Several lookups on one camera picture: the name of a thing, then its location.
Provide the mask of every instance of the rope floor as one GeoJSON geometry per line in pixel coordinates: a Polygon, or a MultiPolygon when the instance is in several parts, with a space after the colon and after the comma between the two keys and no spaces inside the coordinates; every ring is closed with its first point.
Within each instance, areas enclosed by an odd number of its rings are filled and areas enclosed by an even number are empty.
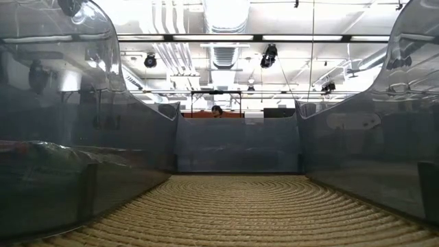
{"type": "Polygon", "coordinates": [[[26,246],[439,246],[302,176],[172,176],[90,226],[26,246]]]}

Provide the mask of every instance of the clear plastic wall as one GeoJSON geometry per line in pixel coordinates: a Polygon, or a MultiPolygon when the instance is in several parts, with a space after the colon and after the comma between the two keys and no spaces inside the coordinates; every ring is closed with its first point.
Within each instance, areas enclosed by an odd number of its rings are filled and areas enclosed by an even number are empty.
{"type": "Polygon", "coordinates": [[[439,1],[410,1],[367,91],[318,113],[297,102],[308,177],[439,223],[438,23],[439,1]]]}
{"type": "Polygon", "coordinates": [[[0,239],[62,231],[163,182],[178,105],[126,90],[92,1],[0,0],[0,239]]]}
{"type": "Polygon", "coordinates": [[[178,121],[179,172],[302,173],[296,117],[178,121]]]}

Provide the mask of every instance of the white ceiling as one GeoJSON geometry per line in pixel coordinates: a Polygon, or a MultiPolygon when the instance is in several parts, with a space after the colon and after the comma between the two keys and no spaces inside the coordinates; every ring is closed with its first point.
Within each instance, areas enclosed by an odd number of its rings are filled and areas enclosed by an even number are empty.
{"type": "MultiPolygon", "coordinates": [[[[139,21],[145,19],[145,15],[141,8],[136,8],[139,1],[95,0],[113,20],[118,34],[143,33],[139,21]]],[[[201,0],[182,1],[185,5],[186,31],[190,34],[204,33],[201,0]]],[[[294,0],[251,0],[246,32],[390,35],[392,26],[401,12],[396,11],[397,3],[398,0],[300,0],[299,7],[294,8],[294,0]]],[[[385,47],[384,44],[359,43],[349,46],[341,43],[279,43],[276,44],[278,59],[275,64],[269,69],[261,69],[261,53],[267,43],[249,45],[250,48],[241,49],[237,68],[243,71],[237,72],[235,83],[240,84],[237,87],[245,87],[248,79],[253,78],[255,84],[264,85],[264,90],[282,90],[288,87],[287,83],[298,83],[301,85],[300,90],[308,90],[310,82],[315,82],[344,60],[361,60],[385,47]],[[311,57],[312,67],[306,65],[311,57]]],[[[200,43],[189,43],[189,46],[197,72],[200,73],[200,84],[205,85],[209,81],[207,69],[210,66],[207,49],[201,48],[200,43]]],[[[151,43],[120,43],[120,50],[123,63],[146,82],[152,78],[166,78],[167,68],[160,59],[153,69],[146,69],[143,65],[146,53],[154,52],[151,43]]],[[[356,78],[355,81],[359,85],[358,90],[363,90],[372,83],[370,77],[364,80],[356,78]]],[[[349,87],[349,90],[355,89],[355,86],[349,87]]]]}

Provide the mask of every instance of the plastic sheet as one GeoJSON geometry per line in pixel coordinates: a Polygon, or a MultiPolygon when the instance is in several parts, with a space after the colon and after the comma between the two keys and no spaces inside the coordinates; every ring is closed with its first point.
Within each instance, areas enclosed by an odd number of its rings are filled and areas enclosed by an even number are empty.
{"type": "Polygon", "coordinates": [[[179,172],[301,173],[299,152],[295,117],[178,122],[179,172]]]}
{"type": "Polygon", "coordinates": [[[308,177],[439,223],[425,197],[439,184],[418,164],[438,180],[438,23],[439,1],[410,1],[367,91],[320,112],[297,102],[308,177]]]}
{"type": "Polygon", "coordinates": [[[92,1],[0,1],[0,240],[66,230],[166,180],[177,115],[127,92],[92,1]]]}

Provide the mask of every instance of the person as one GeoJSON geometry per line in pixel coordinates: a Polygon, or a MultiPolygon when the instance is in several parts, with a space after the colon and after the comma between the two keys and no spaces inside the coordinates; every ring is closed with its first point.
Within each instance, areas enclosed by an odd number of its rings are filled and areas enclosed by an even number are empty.
{"type": "Polygon", "coordinates": [[[220,106],[212,107],[212,115],[214,118],[222,118],[222,109],[220,106]]]}

